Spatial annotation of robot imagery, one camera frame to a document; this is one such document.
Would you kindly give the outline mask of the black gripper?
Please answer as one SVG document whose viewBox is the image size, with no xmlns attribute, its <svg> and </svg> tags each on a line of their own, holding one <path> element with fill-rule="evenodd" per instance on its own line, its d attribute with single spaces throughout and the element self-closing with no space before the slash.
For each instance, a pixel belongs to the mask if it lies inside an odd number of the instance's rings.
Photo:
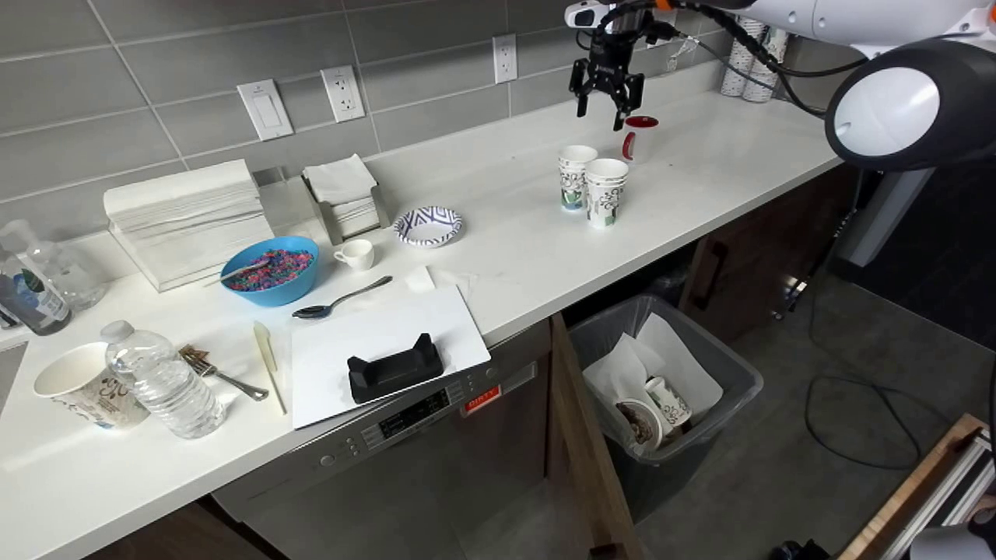
<svg viewBox="0 0 996 560">
<path fill-rule="evenodd" d="M 644 78 L 627 72 L 633 46 L 640 36 L 640 5 L 569 5 L 567 24 L 588 36 L 585 58 L 571 62 L 569 93 L 576 119 L 588 115 L 588 93 L 600 89 L 612 101 L 612 130 L 640 108 Z"/>
</svg>

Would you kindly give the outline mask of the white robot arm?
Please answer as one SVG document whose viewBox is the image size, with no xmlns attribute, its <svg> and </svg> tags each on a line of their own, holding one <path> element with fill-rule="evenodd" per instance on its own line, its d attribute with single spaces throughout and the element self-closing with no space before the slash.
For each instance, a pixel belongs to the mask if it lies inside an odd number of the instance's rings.
<svg viewBox="0 0 996 560">
<path fill-rule="evenodd" d="M 938 167 L 996 146 L 996 0 L 576 0 L 562 24 L 588 36 L 569 75 L 578 103 L 600 89 L 615 115 L 640 105 L 633 46 L 674 36 L 670 9 L 709 16 L 777 78 L 788 69 L 741 19 L 861 52 L 825 115 L 831 149 L 854 167 Z"/>
</svg>

